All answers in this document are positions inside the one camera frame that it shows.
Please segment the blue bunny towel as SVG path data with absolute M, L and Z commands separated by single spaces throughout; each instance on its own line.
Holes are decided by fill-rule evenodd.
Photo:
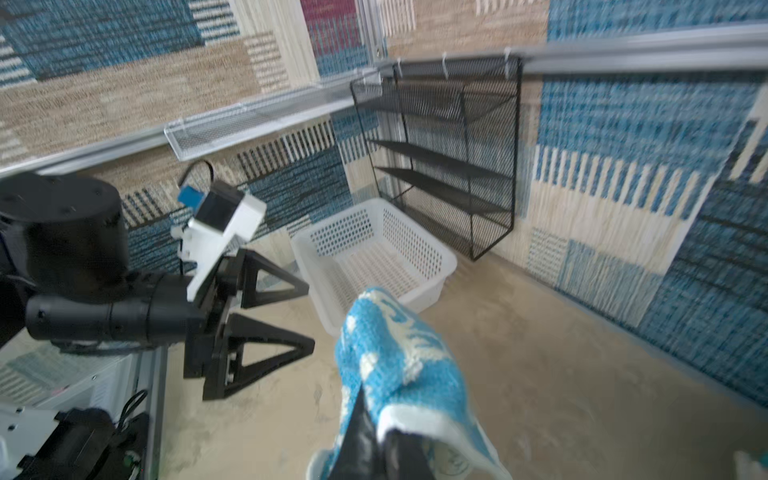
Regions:
M 510 478 L 470 407 L 453 355 L 429 325 L 387 291 L 370 288 L 358 296 L 342 326 L 335 359 L 340 429 L 333 447 L 312 457 L 307 478 L 328 479 L 360 388 L 383 464 L 385 437 L 398 430 L 424 438 L 435 479 L 465 479 L 475 470 Z

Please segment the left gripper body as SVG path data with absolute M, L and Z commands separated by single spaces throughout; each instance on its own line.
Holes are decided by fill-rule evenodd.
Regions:
M 228 319 L 238 301 L 244 262 L 244 253 L 222 257 L 193 301 L 204 321 L 188 328 L 183 374 L 186 379 L 204 381 L 204 401 L 223 400 L 231 395 L 240 368 L 242 348 L 233 342 Z

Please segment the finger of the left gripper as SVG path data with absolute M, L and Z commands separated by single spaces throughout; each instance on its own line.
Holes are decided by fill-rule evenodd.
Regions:
M 309 285 L 254 250 L 241 248 L 236 255 L 240 306 L 256 308 L 307 296 Z
M 288 350 L 271 357 L 244 364 L 248 344 L 278 345 Z M 221 397 L 229 398 L 293 362 L 314 353 L 315 340 L 240 314 L 230 317 L 224 333 L 224 377 Z

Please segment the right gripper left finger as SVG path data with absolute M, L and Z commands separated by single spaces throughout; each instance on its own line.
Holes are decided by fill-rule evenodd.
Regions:
M 375 480 L 384 478 L 384 464 L 376 439 L 376 428 L 360 388 L 329 480 Z

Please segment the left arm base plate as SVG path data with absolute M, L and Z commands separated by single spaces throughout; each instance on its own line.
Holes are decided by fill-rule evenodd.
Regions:
M 68 411 L 1 406 L 3 479 L 138 479 L 150 417 L 114 423 L 98 408 Z

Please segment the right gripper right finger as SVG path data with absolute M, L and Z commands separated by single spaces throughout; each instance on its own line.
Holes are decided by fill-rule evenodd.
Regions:
M 384 471 L 387 480 L 434 480 L 424 453 L 424 438 L 398 430 L 384 440 Z

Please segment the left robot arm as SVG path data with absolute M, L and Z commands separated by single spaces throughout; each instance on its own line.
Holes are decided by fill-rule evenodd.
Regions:
M 265 204 L 220 180 L 184 188 L 193 209 L 176 232 L 192 275 L 129 266 L 120 195 L 85 176 L 23 172 L 1 182 L 1 277 L 27 287 L 29 334 L 83 356 L 181 343 L 184 375 L 204 382 L 205 400 L 228 398 L 310 356 L 313 339 L 244 315 L 306 296 L 308 285 L 263 255 L 228 251 L 250 239 Z

